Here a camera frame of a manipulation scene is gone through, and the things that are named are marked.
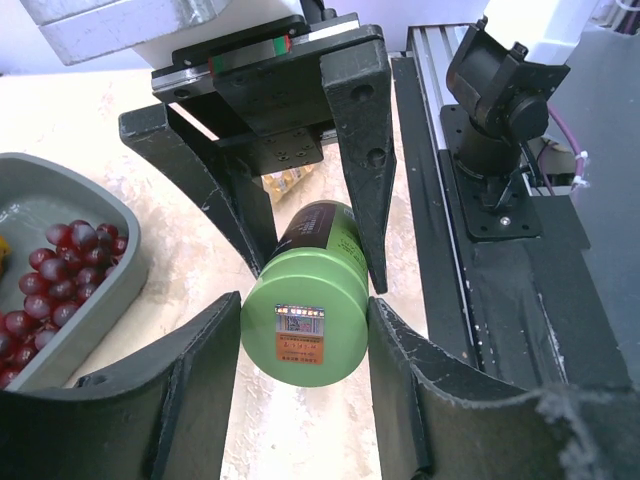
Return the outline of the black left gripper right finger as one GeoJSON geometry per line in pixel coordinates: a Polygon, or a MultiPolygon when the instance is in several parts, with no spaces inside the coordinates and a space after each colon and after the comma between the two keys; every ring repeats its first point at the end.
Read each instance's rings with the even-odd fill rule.
{"type": "Polygon", "coordinates": [[[382,299],[369,299],[367,322],[383,478],[638,478],[638,391],[522,390],[442,350],[382,299]]]}

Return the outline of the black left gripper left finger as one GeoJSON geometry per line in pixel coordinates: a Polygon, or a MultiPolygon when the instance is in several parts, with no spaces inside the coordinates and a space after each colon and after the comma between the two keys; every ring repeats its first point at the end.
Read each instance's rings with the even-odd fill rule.
{"type": "Polygon", "coordinates": [[[240,308],[226,293],[72,388],[2,392],[2,478],[219,478],[240,308]]]}

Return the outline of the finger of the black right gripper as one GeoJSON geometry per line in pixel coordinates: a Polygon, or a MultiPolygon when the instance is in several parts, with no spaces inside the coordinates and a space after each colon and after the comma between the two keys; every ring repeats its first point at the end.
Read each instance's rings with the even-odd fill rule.
{"type": "Polygon", "coordinates": [[[384,294],[385,239],[397,165],[385,43],[376,39],[327,54],[320,67],[369,275],[375,291],[384,294]]]}
{"type": "Polygon", "coordinates": [[[123,144],[176,185],[259,275],[277,243],[262,180],[165,104],[125,112],[118,122],[123,144]]]}

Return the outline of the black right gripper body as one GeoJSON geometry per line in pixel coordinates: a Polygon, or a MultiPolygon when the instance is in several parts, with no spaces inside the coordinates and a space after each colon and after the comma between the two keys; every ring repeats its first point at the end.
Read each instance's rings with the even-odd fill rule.
{"type": "Polygon", "coordinates": [[[356,14],[315,24],[290,15],[173,51],[153,71],[152,93],[181,105],[255,174],[315,164],[335,130],[322,60],[382,37],[356,14]]]}

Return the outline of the green pill bottle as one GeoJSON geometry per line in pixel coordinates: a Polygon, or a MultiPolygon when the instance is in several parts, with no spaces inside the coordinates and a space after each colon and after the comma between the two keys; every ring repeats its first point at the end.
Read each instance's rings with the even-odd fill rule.
{"type": "Polygon", "coordinates": [[[241,308],[241,341],[265,374],[323,387],[349,376],[368,346],[369,280],[352,209],[301,208],[241,308]]]}

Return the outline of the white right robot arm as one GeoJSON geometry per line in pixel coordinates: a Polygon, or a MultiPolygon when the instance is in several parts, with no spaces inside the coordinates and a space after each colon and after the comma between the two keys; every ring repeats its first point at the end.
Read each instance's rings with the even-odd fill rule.
{"type": "MultiPolygon", "coordinates": [[[[276,247],[263,174],[322,160],[334,131],[368,272],[387,291],[396,169],[382,29],[321,1],[28,1],[65,65],[131,49],[157,104],[125,113],[122,141],[178,186],[254,274],[276,247]]],[[[596,10],[593,1],[491,1],[446,85],[484,140],[522,149],[596,10]]]]}

